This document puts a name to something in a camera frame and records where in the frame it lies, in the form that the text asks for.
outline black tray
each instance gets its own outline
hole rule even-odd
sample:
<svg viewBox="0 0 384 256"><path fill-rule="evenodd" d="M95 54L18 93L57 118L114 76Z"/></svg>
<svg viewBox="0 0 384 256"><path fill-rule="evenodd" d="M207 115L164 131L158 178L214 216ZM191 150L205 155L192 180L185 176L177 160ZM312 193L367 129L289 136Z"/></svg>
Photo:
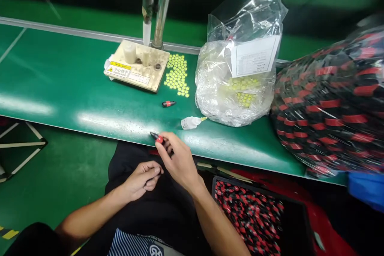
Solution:
<svg viewBox="0 0 384 256"><path fill-rule="evenodd" d="M270 192L268 190L246 185L239 180L227 179L220 176L215 176L212 180L211 195L214 199L216 181L223 181L230 183L231 185L237 185L253 192L260 192L263 195L271 195L274 198L281 200L284 205L284 213L281 219L282 232L280 234L280 240L278 241L281 249L281 255L315 256L312 245L313 233L309 224L308 212L306 206L302 202Z"/></svg>

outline person's hand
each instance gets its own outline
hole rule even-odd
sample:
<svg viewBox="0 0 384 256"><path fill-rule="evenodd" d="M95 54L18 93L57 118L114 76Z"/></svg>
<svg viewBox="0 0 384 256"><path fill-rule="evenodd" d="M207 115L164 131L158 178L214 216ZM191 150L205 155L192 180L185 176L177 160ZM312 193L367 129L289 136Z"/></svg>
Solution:
<svg viewBox="0 0 384 256"><path fill-rule="evenodd" d="M175 134L162 132L160 135L165 140L165 145L155 142L156 148L162 158L165 167L172 178L178 182L190 194L201 183L190 148Z"/></svg>
<svg viewBox="0 0 384 256"><path fill-rule="evenodd" d="M127 202L138 200L146 191L152 191L164 170L156 161L140 163L120 186Z"/></svg>

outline green floor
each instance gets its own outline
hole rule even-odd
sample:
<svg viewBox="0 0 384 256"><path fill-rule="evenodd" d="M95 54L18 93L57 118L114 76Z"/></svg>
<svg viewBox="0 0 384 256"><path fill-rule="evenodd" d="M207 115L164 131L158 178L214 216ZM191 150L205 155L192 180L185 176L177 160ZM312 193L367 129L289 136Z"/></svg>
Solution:
<svg viewBox="0 0 384 256"><path fill-rule="evenodd" d="M23 230L33 222L56 227L71 211L99 198L108 179L108 164L117 141L34 124L49 144L13 178L0 184L0 226ZM21 124L1 143L36 141ZM0 150L6 170L35 148ZM0 238L0 255L13 240Z"/></svg>

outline person's arm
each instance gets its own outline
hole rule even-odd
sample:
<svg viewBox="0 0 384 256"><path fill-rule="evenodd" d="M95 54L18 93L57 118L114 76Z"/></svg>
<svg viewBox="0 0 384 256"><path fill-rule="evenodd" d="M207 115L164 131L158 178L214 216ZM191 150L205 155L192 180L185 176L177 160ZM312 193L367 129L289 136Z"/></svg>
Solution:
<svg viewBox="0 0 384 256"><path fill-rule="evenodd" d="M126 204L135 201L146 191L152 191L164 173L155 161L140 163L120 186L104 197L72 212L55 229L69 254L96 233Z"/></svg>
<svg viewBox="0 0 384 256"><path fill-rule="evenodd" d="M244 241L211 197L197 173L191 150L175 134L163 132L165 147L155 143L171 176L193 197L205 238L217 256L250 256Z"/></svg>

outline blue object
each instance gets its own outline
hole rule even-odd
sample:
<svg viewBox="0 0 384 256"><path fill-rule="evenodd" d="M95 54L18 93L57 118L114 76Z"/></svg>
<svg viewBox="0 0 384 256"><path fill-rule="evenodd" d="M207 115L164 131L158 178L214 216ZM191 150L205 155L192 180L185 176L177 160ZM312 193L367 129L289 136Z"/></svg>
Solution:
<svg viewBox="0 0 384 256"><path fill-rule="evenodd" d="M384 175L351 172L348 177L349 193L384 213Z"/></svg>

